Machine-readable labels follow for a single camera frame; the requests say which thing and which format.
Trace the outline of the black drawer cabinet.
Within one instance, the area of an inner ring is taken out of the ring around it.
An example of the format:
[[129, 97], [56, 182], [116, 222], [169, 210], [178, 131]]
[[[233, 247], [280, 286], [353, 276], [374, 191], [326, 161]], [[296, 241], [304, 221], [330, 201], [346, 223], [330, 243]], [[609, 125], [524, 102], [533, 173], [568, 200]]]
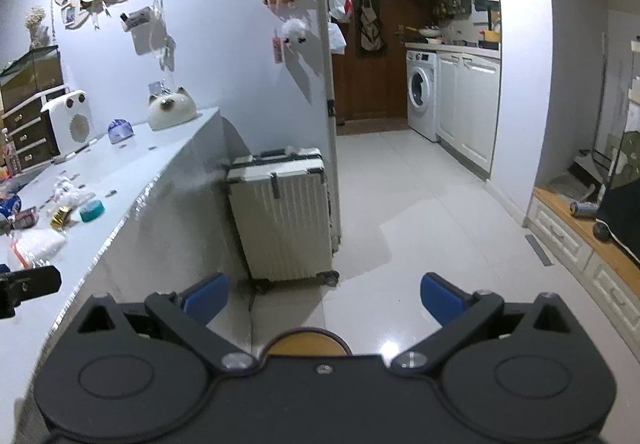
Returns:
[[58, 144], [47, 112], [42, 109], [54, 98], [65, 96], [67, 85], [36, 92], [2, 115], [10, 141], [15, 146], [18, 164], [26, 172], [58, 156]]

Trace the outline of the white kitchen cabinets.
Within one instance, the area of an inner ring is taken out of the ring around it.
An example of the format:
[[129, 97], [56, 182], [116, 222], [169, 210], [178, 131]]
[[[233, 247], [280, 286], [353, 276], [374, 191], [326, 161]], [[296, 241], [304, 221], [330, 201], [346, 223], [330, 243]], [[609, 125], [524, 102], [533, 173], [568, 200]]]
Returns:
[[439, 52], [436, 133], [485, 173], [494, 157], [501, 63], [463, 52]]

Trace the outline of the white cat-shaped ceramic lamp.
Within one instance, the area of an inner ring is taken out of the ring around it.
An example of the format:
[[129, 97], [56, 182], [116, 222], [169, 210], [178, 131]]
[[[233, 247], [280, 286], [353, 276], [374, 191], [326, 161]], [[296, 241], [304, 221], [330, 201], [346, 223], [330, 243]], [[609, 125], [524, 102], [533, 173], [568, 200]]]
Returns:
[[183, 86], [171, 94], [149, 97], [148, 123], [152, 131], [167, 130], [190, 122], [197, 116], [195, 102]]

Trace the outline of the white portable heater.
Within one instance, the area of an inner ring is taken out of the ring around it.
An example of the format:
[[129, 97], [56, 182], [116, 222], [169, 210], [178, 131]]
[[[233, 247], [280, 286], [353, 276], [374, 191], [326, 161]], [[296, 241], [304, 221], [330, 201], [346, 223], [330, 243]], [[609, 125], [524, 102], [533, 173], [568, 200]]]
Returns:
[[96, 137], [91, 102], [83, 90], [48, 101], [41, 113], [51, 126], [54, 159], [64, 159], [86, 148]]

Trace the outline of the white ribbed suitcase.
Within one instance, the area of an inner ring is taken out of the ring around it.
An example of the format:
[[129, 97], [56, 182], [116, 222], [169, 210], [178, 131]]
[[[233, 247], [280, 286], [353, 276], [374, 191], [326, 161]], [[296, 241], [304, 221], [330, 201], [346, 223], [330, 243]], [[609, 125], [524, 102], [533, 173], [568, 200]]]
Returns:
[[319, 149], [288, 147], [239, 157], [226, 183], [256, 285], [314, 278], [328, 287], [338, 284], [328, 178]]

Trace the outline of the teal round lid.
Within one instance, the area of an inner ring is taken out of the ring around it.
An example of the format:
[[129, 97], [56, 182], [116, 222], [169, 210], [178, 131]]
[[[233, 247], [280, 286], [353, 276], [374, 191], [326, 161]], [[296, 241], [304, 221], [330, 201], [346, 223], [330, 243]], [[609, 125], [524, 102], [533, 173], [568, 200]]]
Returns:
[[104, 204], [99, 199], [92, 199], [85, 202], [79, 209], [81, 222], [90, 223], [98, 219], [105, 212]]

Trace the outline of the gold foil wrapper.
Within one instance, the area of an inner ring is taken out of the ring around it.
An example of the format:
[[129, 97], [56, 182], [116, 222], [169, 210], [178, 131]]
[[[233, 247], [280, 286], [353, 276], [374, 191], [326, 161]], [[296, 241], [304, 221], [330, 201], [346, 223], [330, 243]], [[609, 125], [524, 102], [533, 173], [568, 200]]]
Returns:
[[66, 207], [65, 205], [56, 207], [52, 212], [50, 226], [56, 230], [66, 228], [72, 221], [73, 211], [74, 209], [72, 207]]

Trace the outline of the dried flower bouquet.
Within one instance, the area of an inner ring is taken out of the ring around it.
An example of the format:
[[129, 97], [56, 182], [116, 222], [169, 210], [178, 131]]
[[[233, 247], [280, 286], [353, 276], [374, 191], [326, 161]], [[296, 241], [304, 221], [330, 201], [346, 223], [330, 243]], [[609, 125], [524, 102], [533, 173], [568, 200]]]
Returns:
[[36, 49], [50, 44], [49, 30], [44, 24], [46, 12], [40, 6], [29, 9], [25, 17], [25, 28], [29, 34], [29, 48]]

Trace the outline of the dark red cigarette pack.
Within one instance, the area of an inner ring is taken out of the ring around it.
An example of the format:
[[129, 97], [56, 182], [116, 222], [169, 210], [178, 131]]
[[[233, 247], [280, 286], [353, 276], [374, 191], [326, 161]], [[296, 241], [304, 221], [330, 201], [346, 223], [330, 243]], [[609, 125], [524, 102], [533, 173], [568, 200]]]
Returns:
[[11, 228], [14, 230], [23, 230], [32, 228], [38, 223], [38, 210], [29, 208], [19, 211], [11, 217]]

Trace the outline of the white fluffy sheep wall toy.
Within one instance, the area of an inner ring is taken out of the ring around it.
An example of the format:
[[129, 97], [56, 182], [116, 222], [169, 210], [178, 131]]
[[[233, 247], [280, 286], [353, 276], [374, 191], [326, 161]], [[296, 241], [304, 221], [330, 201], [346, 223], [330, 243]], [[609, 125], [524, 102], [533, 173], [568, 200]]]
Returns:
[[289, 18], [282, 24], [283, 42], [285, 44], [302, 44], [307, 40], [307, 23], [302, 19]]

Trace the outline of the blue tissue pack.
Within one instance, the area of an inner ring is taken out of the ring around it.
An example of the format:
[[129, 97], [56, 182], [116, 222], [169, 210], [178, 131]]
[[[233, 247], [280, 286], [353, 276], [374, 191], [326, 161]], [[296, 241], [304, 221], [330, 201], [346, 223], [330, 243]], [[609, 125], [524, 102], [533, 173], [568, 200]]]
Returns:
[[110, 143], [116, 145], [134, 136], [134, 128], [124, 119], [114, 119], [107, 126], [107, 136]]

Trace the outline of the clear plastic bag with tissue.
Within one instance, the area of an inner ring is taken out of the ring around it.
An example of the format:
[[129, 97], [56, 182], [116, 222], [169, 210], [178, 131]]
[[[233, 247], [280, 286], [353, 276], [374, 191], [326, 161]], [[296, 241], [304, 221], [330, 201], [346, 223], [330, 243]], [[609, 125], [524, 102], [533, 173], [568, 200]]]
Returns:
[[23, 271], [47, 266], [65, 244], [66, 237], [52, 228], [12, 231], [9, 237], [9, 268]]

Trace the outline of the white plastic bag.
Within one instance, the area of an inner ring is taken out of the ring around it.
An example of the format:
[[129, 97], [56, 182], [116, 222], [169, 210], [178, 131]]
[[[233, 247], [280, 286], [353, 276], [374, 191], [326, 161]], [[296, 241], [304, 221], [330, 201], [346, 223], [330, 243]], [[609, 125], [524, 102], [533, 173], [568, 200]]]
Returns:
[[79, 208], [96, 196], [91, 190], [80, 188], [70, 178], [56, 178], [53, 188], [53, 203], [56, 207]]

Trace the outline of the crushed blue soda can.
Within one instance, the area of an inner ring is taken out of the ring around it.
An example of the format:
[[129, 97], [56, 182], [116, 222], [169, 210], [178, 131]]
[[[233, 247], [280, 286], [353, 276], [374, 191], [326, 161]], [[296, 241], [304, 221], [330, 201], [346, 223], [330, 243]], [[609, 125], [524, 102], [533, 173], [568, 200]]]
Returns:
[[22, 201], [19, 195], [15, 193], [9, 193], [6, 195], [2, 193], [0, 197], [0, 215], [9, 219], [17, 213], [20, 213], [22, 209]]

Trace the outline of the glass fish tank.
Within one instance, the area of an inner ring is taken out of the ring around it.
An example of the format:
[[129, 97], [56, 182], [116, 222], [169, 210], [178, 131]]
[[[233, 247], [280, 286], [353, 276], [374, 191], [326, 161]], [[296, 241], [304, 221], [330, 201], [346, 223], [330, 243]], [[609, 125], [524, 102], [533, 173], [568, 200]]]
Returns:
[[37, 92], [64, 84], [58, 46], [30, 50], [1, 72], [1, 99], [5, 112]]

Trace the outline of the white front-load washing machine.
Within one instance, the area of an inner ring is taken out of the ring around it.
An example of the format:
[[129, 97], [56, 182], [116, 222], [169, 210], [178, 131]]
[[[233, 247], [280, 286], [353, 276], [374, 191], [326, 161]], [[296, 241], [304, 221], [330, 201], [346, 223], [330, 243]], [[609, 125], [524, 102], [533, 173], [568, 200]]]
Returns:
[[408, 49], [406, 63], [408, 125], [431, 143], [437, 143], [437, 55]]

